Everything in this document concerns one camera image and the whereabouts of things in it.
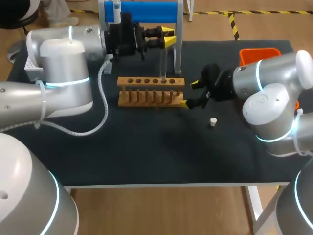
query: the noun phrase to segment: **floor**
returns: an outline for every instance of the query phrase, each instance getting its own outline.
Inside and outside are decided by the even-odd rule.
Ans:
[[[97,0],[69,6],[97,11]],[[194,11],[219,10],[313,10],[313,0],[195,0]],[[98,21],[95,14],[73,15],[80,18],[81,24]],[[313,54],[313,15],[236,14],[235,23],[243,40],[288,39],[294,50],[305,49]],[[27,29],[44,25],[40,18]],[[20,35],[16,30],[0,30],[0,39],[0,80],[4,81],[12,67],[5,58],[6,51]],[[187,16],[184,20],[183,39],[234,40],[234,36],[228,17],[194,15],[192,22]],[[258,189],[265,207],[276,188]],[[252,234],[241,187],[80,189],[73,196],[80,212],[79,235]]]

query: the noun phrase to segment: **white cable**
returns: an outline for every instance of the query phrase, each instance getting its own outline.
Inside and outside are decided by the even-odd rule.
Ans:
[[[55,124],[53,122],[50,122],[50,121],[43,121],[43,122],[41,122],[41,124],[57,128],[58,130],[66,132],[66,133],[73,135],[73,136],[88,136],[88,135],[98,131],[106,122],[106,120],[108,118],[108,114],[109,114],[109,107],[108,107],[107,99],[106,99],[106,96],[104,95],[104,91],[103,91],[103,87],[102,87],[102,73],[103,73],[104,68],[108,64],[109,64],[109,61],[105,61],[103,63],[103,65],[101,66],[99,72],[98,72],[98,87],[99,87],[100,95],[101,95],[103,105],[104,105],[104,116],[103,116],[102,121],[99,123],[99,125],[97,125],[94,129],[92,129],[90,131],[80,133],[80,132],[74,132],[74,131],[68,130],[68,129],[66,129],[66,128],[58,125],[58,124]],[[29,121],[29,122],[25,122],[25,123],[21,123],[21,124],[16,124],[16,125],[4,127],[4,128],[0,129],[0,133],[4,132],[4,131],[8,131],[8,130],[16,128],[16,127],[25,126],[25,125],[32,125],[32,124],[35,124],[37,122],[38,121]]]
[[[47,101],[46,101],[46,94],[45,94],[45,86],[44,86],[44,83],[42,82],[42,80],[37,80],[36,81],[36,85],[40,86],[40,90],[41,90],[41,99],[43,101],[43,104],[41,106],[41,115],[40,115],[40,119],[39,121],[37,121],[35,123],[35,128],[36,129],[39,129],[40,127],[40,124],[43,122],[44,118],[45,118],[45,113],[46,113],[46,110],[47,110]]]
[[[300,119],[300,116],[303,115],[303,109],[298,109],[297,110],[297,116],[295,117],[295,126],[298,126],[299,124],[299,119]],[[295,150],[297,151],[297,153],[300,155],[300,156],[307,156],[307,155],[310,155],[310,156],[313,156],[313,153],[310,152],[310,151],[305,151],[305,152],[302,152],[299,148],[299,144],[298,144],[298,136],[297,136],[297,133],[298,133],[298,128],[295,128],[294,129],[294,134],[293,134],[293,144],[294,144],[294,148]]]

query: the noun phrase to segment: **yellow black tape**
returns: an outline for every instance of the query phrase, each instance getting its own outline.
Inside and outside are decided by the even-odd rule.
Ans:
[[[234,16],[235,16],[234,14],[231,14],[231,13],[228,14],[229,23],[230,23],[231,29],[233,30],[233,35],[234,35],[235,40],[240,40],[238,29],[235,24]]]
[[[313,14],[313,11],[196,11],[193,15],[216,15],[216,14]]]
[[[98,14],[99,12],[96,11],[89,11],[89,10],[70,10],[71,12],[75,13],[93,13],[93,14]]]

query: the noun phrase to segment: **white table leg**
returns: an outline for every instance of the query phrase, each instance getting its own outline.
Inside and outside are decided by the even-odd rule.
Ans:
[[[246,186],[251,217],[253,220],[253,234],[265,235],[276,224],[276,203],[285,187],[280,187],[266,208],[262,209],[259,192],[256,186]]]
[[[64,186],[65,190],[70,194],[70,192],[72,191],[72,189],[70,187]]]

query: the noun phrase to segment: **black table surface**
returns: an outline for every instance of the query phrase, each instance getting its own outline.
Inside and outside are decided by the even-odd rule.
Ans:
[[[217,62],[222,69],[239,64],[243,48],[275,47],[292,51],[288,41],[183,42],[182,74],[186,84],[200,77],[204,65]],[[23,70],[27,51],[19,54],[9,81],[27,82]],[[173,70],[169,59],[168,77]],[[97,89],[100,64],[89,65],[93,107],[74,117],[52,121],[73,131],[93,129],[102,119],[104,108]],[[74,137],[41,126],[16,128],[7,132],[23,142],[63,185],[183,184],[183,183],[264,183],[289,182],[309,158],[298,155],[278,158],[267,153],[245,123],[242,103],[210,100],[205,109],[122,108],[117,106],[118,76],[158,76],[159,52],[121,58],[111,75],[103,76],[109,104],[105,125],[87,137]],[[196,97],[187,85],[184,97]],[[299,101],[305,112],[313,111],[312,90]],[[210,118],[217,125],[208,128]]]

